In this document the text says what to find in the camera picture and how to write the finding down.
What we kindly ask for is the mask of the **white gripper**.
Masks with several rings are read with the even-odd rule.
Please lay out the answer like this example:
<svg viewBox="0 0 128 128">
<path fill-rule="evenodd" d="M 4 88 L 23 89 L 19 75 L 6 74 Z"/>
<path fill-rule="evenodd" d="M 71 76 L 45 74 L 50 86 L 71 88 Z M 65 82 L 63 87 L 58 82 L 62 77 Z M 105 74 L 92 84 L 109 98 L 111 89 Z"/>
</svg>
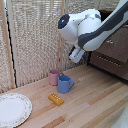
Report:
<svg viewBox="0 0 128 128">
<path fill-rule="evenodd" d="M 83 60 L 87 61 L 87 58 L 83 56 L 85 51 L 81 48 L 76 48 L 73 47 L 69 53 L 69 58 L 74 62 L 78 63 L 80 59 L 82 58 Z"/>
</svg>

